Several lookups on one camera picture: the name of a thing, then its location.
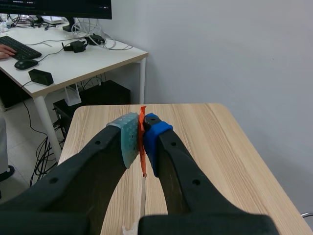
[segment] blue gripper pad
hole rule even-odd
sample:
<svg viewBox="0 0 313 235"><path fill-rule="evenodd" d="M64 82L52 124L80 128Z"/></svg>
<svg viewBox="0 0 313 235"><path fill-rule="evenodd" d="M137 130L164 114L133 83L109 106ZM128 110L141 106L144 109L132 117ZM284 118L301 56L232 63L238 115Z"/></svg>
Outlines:
<svg viewBox="0 0 313 235"><path fill-rule="evenodd" d="M121 149L124 165L129 169L138 155L138 113L125 114L107 124L121 129Z"/></svg>

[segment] person's leg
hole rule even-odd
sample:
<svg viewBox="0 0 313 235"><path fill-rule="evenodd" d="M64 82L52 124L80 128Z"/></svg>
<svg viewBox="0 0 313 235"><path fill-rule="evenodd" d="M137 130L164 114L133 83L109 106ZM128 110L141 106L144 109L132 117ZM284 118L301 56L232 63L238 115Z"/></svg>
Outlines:
<svg viewBox="0 0 313 235"><path fill-rule="evenodd" d="M14 167L8 165L5 120L4 117L0 117L0 182L9 178L13 173Z"/></svg>

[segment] computer monitor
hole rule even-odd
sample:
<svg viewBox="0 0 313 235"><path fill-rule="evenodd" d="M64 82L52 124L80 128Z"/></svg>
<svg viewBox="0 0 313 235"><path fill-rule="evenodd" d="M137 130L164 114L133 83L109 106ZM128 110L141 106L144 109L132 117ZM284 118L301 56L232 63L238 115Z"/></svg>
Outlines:
<svg viewBox="0 0 313 235"><path fill-rule="evenodd" d="M0 0L0 13L112 19L111 0Z"/></svg>

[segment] white wall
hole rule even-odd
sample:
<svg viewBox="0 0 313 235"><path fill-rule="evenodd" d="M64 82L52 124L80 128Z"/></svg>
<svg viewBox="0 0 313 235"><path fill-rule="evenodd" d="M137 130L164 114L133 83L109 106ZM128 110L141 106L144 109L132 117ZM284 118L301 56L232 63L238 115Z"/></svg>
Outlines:
<svg viewBox="0 0 313 235"><path fill-rule="evenodd" d="M112 7L102 27L150 53L146 103L226 105L298 209L313 211L313 2L112 0ZM136 102L134 73L138 65L108 76Z"/></svg>

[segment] computer tower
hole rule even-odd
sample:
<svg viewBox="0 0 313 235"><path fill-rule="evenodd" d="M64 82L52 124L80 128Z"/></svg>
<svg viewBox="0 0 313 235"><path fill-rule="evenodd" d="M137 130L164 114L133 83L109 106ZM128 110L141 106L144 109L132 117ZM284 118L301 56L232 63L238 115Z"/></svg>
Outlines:
<svg viewBox="0 0 313 235"><path fill-rule="evenodd" d="M68 106L64 99L53 104L64 138L77 108L86 105L131 104L131 91L111 80L82 91L79 95L82 100L80 104Z"/></svg>

